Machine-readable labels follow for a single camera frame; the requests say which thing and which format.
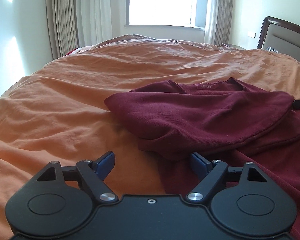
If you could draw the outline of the maroon long-sleeve shirt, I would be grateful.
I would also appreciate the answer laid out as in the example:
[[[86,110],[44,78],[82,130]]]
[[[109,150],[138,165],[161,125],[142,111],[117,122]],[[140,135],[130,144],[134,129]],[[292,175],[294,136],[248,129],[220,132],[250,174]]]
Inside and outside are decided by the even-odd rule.
[[[268,92],[234,78],[183,85],[171,80],[106,98],[113,116],[158,158],[167,194],[198,184],[190,155],[231,166],[253,161],[296,202],[291,230],[300,239],[300,111],[285,92]]]

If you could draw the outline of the orange duvet cover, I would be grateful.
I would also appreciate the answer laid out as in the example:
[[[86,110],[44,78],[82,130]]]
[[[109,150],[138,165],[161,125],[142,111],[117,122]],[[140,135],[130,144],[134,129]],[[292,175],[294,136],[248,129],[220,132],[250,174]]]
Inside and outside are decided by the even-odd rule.
[[[107,185],[122,194],[186,194],[197,182],[185,164],[160,165],[104,100],[150,83],[202,85],[236,78],[300,98],[300,63],[265,50],[124,35],[80,48],[23,77],[0,97],[0,239],[12,237],[5,205],[47,163],[72,166],[107,151]]]

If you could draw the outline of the dark wood padded headboard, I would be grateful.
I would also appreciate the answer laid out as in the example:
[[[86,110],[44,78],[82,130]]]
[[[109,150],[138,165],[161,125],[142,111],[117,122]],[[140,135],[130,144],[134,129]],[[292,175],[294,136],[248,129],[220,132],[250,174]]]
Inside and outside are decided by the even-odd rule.
[[[272,48],[300,62],[300,26],[267,16],[262,23],[257,48]]]

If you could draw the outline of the right beige curtain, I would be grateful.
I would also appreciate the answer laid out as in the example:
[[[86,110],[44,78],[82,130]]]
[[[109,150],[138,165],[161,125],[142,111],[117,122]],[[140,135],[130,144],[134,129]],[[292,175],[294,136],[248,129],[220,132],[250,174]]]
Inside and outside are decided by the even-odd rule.
[[[229,42],[234,0],[207,0],[204,42],[220,46]]]

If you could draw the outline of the beige curtain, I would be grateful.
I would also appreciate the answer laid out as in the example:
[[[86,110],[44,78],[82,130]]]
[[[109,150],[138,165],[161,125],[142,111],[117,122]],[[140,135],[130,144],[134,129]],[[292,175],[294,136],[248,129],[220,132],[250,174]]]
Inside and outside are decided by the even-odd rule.
[[[110,0],[46,0],[52,58],[113,36]]]
[[[229,42],[234,0],[207,0],[204,42],[220,46]]]

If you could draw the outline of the bright window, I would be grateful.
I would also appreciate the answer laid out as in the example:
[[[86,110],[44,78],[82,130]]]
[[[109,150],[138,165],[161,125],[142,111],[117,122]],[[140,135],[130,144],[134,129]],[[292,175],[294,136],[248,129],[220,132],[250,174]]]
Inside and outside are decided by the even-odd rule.
[[[127,25],[205,28],[208,0],[126,0]]]

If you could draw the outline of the left beige curtain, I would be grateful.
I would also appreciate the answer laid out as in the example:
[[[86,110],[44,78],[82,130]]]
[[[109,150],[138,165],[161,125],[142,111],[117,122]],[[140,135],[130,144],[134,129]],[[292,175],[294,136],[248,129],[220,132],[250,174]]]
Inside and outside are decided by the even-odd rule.
[[[113,36],[110,0],[46,0],[52,58]]]

